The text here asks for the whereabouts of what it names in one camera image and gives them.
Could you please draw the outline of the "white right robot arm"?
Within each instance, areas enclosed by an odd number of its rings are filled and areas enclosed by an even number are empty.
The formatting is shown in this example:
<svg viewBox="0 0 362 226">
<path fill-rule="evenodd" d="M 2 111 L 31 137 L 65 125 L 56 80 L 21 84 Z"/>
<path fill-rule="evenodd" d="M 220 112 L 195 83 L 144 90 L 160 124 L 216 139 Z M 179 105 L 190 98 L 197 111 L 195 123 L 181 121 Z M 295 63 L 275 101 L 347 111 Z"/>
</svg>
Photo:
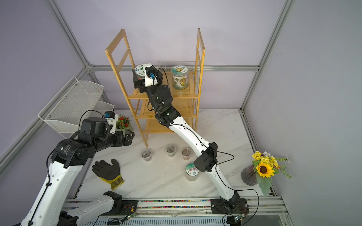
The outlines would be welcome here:
<svg viewBox="0 0 362 226">
<path fill-rule="evenodd" d="M 170 87 L 163 84 L 163 73 L 159 69 L 146 64 L 141 70 L 132 69 L 132 72 L 134 88 L 140 93 L 146 93 L 155 112 L 155 119 L 179 135 L 192 148 L 197 155 L 194 165 L 209 176 L 219 192 L 225 211 L 236 212 L 240 203 L 239 191 L 233 189 L 222 174 L 217 160 L 217 143 L 203 139 L 174 108 Z"/>
</svg>

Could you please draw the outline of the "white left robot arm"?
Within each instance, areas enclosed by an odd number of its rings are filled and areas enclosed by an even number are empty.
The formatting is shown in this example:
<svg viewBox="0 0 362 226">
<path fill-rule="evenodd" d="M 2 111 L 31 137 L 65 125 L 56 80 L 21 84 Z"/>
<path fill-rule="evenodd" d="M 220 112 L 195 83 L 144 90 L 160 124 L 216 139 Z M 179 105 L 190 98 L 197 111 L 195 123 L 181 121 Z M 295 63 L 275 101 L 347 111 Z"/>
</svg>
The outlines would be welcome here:
<svg viewBox="0 0 362 226">
<path fill-rule="evenodd" d="M 82 226 L 103 215 L 117 215 L 124 209 L 122 196 L 105 192 L 100 198 L 72 211 L 62 207 L 71 187 L 87 161 L 109 147 L 132 144 L 134 132 L 117 131 L 111 117 L 90 117 L 79 124 L 70 138 L 60 141 L 46 160 L 47 177 L 21 226 Z"/>
</svg>

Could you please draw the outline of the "green-lid sunflower seed jar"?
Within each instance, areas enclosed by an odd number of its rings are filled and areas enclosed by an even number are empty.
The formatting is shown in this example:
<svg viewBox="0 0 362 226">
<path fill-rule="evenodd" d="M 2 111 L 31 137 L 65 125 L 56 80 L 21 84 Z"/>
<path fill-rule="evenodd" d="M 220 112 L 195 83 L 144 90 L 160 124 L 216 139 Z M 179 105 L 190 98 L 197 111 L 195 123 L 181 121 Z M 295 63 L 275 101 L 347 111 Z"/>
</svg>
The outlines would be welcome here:
<svg viewBox="0 0 362 226">
<path fill-rule="evenodd" d="M 185 89 L 189 86 L 189 70 L 186 66 L 174 66 L 171 75 L 175 89 Z"/>
</svg>

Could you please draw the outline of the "seed jar with floral lid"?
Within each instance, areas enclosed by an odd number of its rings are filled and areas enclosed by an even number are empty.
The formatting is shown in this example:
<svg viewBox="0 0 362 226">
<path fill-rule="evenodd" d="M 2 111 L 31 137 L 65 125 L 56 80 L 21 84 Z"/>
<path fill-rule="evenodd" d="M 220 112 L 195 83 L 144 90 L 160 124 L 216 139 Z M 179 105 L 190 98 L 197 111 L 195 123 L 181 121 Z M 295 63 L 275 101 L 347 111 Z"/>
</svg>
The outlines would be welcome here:
<svg viewBox="0 0 362 226">
<path fill-rule="evenodd" d="M 185 177 L 188 181 L 196 181 L 199 177 L 199 169 L 194 163 L 190 163 L 185 167 Z"/>
</svg>

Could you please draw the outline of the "seed jar with red base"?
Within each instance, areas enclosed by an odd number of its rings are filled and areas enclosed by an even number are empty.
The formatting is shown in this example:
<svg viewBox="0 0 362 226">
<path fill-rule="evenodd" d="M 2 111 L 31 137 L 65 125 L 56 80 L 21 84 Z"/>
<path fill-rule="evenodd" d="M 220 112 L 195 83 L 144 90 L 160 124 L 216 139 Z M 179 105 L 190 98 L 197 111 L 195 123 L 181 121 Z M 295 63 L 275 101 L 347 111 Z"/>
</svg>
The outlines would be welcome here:
<svg viewBox="0 0 362 226">
<path fill-rule="evenodd" d="M 145 69 L 144 64 L 138 65 L 135 67 L 135 73 L 138 80 L 143 80 L 145 78 Z"/>
</svg>

